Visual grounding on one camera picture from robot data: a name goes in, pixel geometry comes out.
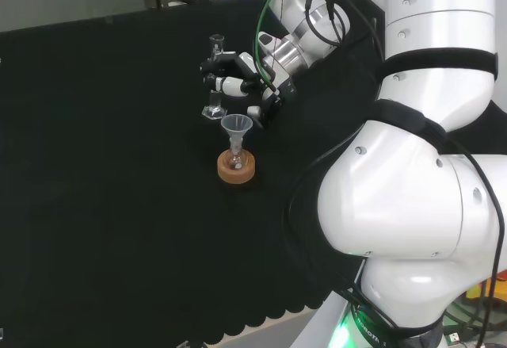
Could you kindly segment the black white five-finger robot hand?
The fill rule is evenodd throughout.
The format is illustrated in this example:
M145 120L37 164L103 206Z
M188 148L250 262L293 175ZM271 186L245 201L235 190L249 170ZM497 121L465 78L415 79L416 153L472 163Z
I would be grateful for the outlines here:
M200 66L205 87L230 98L256 98L247 115L262 128L273 122L287 98L294 93L291 75L275 59L275 48L289 42L261 32L257 37L260 63L247 53L226 52L225 38L215 34L209 37L211 54Z

